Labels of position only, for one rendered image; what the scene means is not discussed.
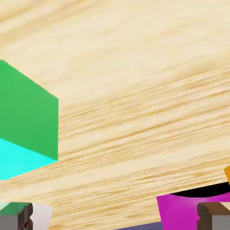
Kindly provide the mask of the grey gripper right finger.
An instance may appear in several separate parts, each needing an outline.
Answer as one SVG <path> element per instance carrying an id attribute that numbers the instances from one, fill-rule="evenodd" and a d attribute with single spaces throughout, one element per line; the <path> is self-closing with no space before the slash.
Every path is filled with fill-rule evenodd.
<path id="1" fill-rule="evenodd" d="M 197 230 L 230 230 L 230 202 L 199 203 Z"/>

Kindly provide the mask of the small orange cube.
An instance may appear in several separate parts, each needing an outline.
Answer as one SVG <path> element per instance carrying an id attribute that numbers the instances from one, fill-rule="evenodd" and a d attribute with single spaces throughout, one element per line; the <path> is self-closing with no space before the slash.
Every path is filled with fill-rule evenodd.
<path id="1" fill-rule="evenodd" d="M 230 165 L 224 168 L 228 183 L 230 184 Z"/>

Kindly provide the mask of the large cyan box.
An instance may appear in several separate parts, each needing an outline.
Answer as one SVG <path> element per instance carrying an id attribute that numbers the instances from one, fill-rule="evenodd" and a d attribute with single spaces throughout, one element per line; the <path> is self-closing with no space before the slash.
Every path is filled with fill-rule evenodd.
<path id="1" fill-rule="evenodd" d="M 0 180 L 25 174 L 56 160 L 0 138 Z"/>

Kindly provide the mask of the small magenta cube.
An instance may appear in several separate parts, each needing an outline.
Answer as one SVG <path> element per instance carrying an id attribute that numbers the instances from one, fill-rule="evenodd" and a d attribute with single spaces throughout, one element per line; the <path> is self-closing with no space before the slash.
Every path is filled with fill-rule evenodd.
<path id="1" fill-rule="evenodd" d="M 182 197 L 173 194 L 157 197 L 163 230 L 197 230 L 197 204 L 230 202 L 230 192 L 212 197 Z"/>

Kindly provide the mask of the small green cube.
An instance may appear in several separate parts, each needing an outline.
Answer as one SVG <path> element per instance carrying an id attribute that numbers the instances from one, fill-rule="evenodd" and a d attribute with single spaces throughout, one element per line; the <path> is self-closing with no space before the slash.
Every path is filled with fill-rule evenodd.
<path id="1" fill-rule="evenodd" d="M 0 60 L 0 138 L 58 159 L 58 98 Z"/>

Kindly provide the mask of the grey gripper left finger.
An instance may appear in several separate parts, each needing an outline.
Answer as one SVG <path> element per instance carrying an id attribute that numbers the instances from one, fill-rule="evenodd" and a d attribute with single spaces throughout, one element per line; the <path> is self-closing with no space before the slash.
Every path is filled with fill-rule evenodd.
<path id="1" fill-rule="evenodd" d="M 0 202 L 0 230 L 49 230 L 51 206 L 27 202 Z"/>

